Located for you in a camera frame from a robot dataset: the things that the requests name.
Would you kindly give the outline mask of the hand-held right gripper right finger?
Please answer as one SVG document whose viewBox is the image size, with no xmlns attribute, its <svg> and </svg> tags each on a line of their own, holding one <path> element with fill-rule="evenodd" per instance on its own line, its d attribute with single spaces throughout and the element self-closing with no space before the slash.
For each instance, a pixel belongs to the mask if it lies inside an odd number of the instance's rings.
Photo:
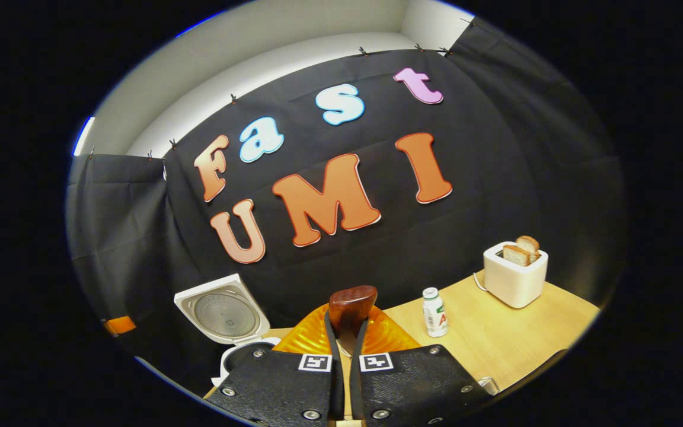
<svg viewBox="0 0 683 427">
<path fill-rule="evenodd" d="M 356 419 L 367 425 L 447 425 L 490 399 L 444 346 L 421 346 L 390 316 L 371 308 L 350 363 Z"/>
</svg>

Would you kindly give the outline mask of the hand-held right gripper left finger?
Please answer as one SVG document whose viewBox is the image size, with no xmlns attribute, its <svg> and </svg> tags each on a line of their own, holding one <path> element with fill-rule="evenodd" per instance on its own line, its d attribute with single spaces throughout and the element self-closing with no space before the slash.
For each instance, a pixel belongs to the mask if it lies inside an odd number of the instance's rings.
<svg viewBox="0 0 683 427">
<path fill-rule="evenodd" d="M 326 321 L 314 309 L 279 343 L 236 347 L 228 375 L 206 400 L 261 425 L 326 425 L 344 415 L 342 363 Z"/>
</svg>

